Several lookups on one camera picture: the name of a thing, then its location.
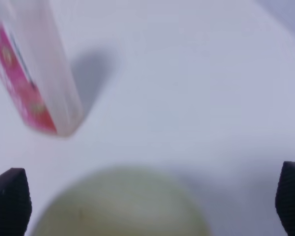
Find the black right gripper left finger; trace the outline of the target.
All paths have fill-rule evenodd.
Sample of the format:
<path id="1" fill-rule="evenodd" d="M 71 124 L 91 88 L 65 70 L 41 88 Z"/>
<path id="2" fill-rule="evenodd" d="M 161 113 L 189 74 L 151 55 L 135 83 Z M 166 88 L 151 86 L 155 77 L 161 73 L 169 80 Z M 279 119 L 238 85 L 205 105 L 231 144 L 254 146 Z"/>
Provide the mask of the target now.
<path id="1" fill-rule="evenodd" d="M 32 213 L 25 169 L 11 168 L 0 175 L 0 236 L 23 236 Z"/>

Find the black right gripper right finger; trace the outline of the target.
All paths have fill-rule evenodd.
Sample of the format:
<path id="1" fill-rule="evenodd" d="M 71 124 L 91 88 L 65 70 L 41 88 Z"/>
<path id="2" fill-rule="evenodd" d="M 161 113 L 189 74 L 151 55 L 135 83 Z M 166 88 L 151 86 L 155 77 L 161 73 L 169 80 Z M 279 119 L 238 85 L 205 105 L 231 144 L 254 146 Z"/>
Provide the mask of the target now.
<path id="1" fill-rule="evenodd" d="M 283 163 L 275 196 L 275 208 L 287 235 L 295 236 L 295 162 Z"/>

